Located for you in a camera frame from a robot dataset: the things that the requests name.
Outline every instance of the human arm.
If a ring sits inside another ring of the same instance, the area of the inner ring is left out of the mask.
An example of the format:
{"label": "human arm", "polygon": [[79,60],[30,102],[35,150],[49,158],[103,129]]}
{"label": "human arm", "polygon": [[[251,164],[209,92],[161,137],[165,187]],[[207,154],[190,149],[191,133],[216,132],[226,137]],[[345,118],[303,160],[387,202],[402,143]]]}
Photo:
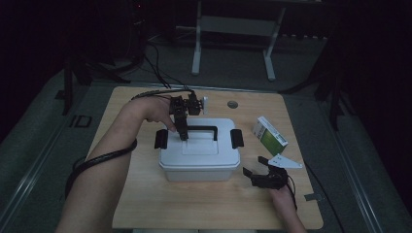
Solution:
{"label": "human arm", "polygon": [[[143,121],[161,121],[176,131],[169,115],[170,100],[143,97],[125,104],[88,156],[130,147]],[[127,177],[131,152],[82,172],[73,183],[56,232],[111,232],[113,216]]]}
{"label": "human arm", "polygon": [[285,185],[278,189],[269,189],[273,206],[279,219],[284,223],[289,233],[306,232],[305,226],[297,215],[291,192]]}

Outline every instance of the white stand leg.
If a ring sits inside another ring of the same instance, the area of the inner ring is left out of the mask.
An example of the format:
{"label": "white stand leg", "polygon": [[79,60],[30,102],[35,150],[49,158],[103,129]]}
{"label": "white stand leg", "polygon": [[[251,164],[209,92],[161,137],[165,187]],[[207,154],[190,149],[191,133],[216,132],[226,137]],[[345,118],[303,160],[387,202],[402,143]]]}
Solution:
{"label": "white stand leg", "polygon": [[202,13],[201,13],[201,2],[197,2],[197,22],[196,22],[196,46],[194,48],[193,63],[191,66],[191,73],[193,75],[198,75],[200,70],[200,56],[202,54],[202,48],[200,46],[200,32],[201,32],[201,22],[202,22]]}
{"label": "white stand leg", "polygon": [[271,82],[275,81],[276,77],[275,77],[275,71],[273,69],[272,58],[270,57],[270,55],[272,54],[273,47],[275,46],[276,38],[278,38],[279,29],[281,28],[281,23],[285,15],[285,10],[286,8],[282,8],[281,13],[278,16],[278,20],[273,28],[273,33],[270,38],[269,47],[267,48],[267,50],[263,51],[263,59],[264,59],[264,64],[266,66],[267,78]]}

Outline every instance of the container lid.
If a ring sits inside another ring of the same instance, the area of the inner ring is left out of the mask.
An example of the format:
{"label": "container lid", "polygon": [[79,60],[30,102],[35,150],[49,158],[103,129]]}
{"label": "container lid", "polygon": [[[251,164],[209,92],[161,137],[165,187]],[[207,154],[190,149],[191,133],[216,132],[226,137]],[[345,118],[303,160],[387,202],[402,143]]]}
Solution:
{"label": "container lid", "polygon": [[232,148],[229,118],[188,118],[188,126],[216,126],[212,129],[189,130],[189,138],[182,141],[179,133],[169,132],[167,149],[160,150],[159,164],[165,169],[235,168],[240,163],[238,149]]}

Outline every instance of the small box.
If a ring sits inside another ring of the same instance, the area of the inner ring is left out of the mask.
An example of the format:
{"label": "small box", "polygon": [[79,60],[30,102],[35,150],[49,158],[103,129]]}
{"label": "small box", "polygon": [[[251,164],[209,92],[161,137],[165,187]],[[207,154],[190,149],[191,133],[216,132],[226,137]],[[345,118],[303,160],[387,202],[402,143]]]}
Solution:
{"label": "small box", "polygon": [[238,148],[232,146],[229,118],[188,118],[189,126],[216,126],[214,131],[189,131],[182,141],[179,133],[168,133],[167,149],[160,150],[159,165],[170,182],[227,181],[240,164]]}
{"label": "small box", "polygon": [[260,116],[257,119],[253,133],[260,139],[273,156],[281,153],[288,145],[288,141],[285,140],[285,138],[264,116]]}

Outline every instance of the green and white box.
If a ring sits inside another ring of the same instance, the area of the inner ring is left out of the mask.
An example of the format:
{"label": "green and white box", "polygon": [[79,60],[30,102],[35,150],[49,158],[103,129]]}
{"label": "green and white box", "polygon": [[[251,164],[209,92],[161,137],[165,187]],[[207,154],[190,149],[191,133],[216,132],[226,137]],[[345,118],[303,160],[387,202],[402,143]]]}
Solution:
{"label": "green and white box", "polygon": [[257,119],[253,132],[273,156],[281,153],[288,145],[288,141],[264,116]]}

